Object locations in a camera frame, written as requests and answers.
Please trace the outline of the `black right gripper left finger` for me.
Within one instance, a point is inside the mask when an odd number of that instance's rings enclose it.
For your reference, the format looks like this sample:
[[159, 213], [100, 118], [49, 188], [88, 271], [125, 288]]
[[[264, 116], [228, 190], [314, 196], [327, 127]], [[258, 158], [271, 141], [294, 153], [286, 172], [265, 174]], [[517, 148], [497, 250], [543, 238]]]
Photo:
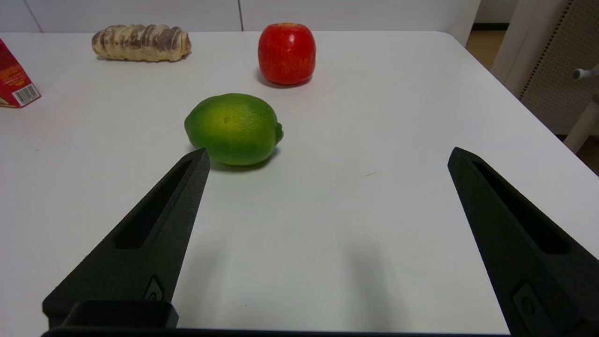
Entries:
[[211, 163], [185, 155], [44, 299], [49, 328], [174, 326], [171, 305]]

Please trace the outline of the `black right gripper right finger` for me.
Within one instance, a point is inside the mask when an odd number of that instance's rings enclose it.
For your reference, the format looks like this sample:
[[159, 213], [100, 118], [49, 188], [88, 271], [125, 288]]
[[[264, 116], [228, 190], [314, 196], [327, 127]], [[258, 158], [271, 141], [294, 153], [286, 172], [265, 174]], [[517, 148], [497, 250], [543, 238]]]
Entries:
[[597, 258], [474, 153], [448, 169], [511, 335], [596, 337]]

